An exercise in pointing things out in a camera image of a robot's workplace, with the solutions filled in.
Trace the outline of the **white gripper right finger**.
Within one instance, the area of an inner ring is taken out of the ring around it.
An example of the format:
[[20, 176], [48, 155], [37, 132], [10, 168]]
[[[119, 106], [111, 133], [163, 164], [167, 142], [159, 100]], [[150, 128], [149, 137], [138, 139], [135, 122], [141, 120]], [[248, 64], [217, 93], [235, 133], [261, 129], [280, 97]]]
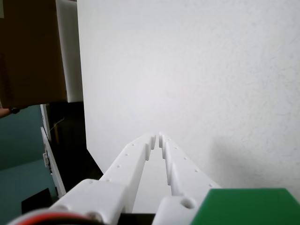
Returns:
[[202, 172], [170, 137], [159, 133], [171, 196], [164, 197], [153, 219], [154, 225], [189, 225], [212, 188], [221, 188]]

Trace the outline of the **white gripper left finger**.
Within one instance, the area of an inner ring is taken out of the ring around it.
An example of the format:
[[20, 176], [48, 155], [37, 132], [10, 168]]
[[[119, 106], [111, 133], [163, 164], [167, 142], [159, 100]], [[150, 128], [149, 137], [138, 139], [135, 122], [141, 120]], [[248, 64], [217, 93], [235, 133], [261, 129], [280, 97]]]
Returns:
[[127, 144], [98, 180], [85, 179], [50, 208], [28, 212], [11, 225], [116, 225], [132, 213], [145, 162], [156, 135], [143, 135]]

